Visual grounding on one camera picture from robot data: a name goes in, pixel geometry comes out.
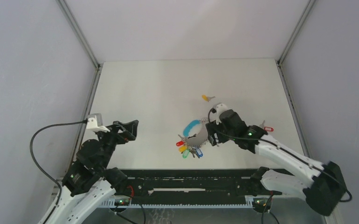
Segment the black tagged key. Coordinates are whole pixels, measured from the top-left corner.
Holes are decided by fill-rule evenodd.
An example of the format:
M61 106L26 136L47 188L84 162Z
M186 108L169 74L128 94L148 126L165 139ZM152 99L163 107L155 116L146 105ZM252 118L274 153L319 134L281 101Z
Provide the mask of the black tagged key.
M217 142L216 140L211 140L210 143L213 147L215 146L219 147L219 142Z

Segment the red tagged key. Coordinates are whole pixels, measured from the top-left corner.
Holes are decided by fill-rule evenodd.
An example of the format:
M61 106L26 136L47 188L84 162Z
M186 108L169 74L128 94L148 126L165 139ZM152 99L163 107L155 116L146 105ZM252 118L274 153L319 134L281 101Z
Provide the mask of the red tagged key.
M274 131L274 128L273 128L273 127L270 127L270 126L266 126L266 125L265 125L265 122L266 122L266 120L264 120L264 121L260 124L260 127L261 127L263 130L267 131L267 132L273 132L273 131Z
M182 145L184 145L184 144L185 144L185 143L184 143L183 141L179 141L179 142L176 143L176 146L177 146L177 147L180 147L180 146L182 146Z

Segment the blue tagged key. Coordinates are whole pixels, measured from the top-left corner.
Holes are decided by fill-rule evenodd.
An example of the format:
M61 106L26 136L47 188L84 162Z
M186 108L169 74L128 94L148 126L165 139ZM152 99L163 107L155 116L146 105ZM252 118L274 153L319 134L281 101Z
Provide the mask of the blue tagged key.
M196 149L196 155L197 155L198 158L201 158L203 156L203 153L199 148Z

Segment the green tagged key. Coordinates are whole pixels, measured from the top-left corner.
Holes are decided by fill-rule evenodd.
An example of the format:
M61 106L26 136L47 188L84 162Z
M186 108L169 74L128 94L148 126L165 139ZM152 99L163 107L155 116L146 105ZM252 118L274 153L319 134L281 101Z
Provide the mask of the green tagged key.
M190 150L189 149L186 149L182 152L182 158L183 159L186 159L190 154Z

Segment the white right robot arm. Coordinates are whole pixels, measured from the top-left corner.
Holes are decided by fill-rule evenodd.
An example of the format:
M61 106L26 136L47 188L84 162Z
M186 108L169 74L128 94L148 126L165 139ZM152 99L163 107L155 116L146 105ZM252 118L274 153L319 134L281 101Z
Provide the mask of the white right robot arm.
M280 165L286 174L268 167L259 167L251 176L253 195L264 194L267 190L284 195L296 196L322 216L329 216L338 203L353 199L343 178L339 165L316 161L286 147L264 128L248 126L238 113L225 106L211 108L206 129L212 146L233 141L239 148L265 157Z

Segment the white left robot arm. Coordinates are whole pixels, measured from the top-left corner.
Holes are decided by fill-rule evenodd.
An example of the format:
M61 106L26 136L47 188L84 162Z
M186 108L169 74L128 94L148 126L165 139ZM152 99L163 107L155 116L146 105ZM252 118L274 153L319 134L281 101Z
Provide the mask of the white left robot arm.
M85 141L61 181L49 175L37 162L33 142L30 154L37 168L58 187L52 204L40 219L41 224L81 224L101 203L112 195L123 194L128 187L127 175L118 168L108 168L117 145L134 141L139 121L114 121L104 126L100 118L92 115L75 124L85 124L97 139Z

